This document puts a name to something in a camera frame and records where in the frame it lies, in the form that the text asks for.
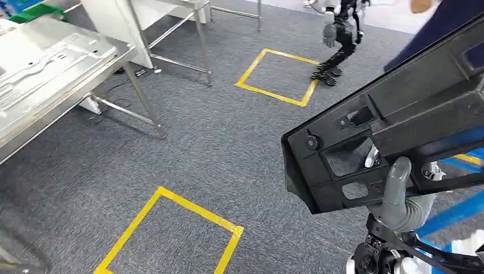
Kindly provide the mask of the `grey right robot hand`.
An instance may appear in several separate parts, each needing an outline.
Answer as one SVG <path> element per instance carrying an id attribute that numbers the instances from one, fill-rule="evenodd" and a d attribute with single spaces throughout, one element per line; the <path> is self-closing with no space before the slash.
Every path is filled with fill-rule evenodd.
<path id="1" fill-rule="evenodd" d="M 406 197 L 406 183 L 411 170 L 410 159 L 398 158 L 386 177 L 382 202 L 367 206 L 374 218 L 392 231 L 410 232 L 421 228 L 437 197 L 436 194 Z"/>

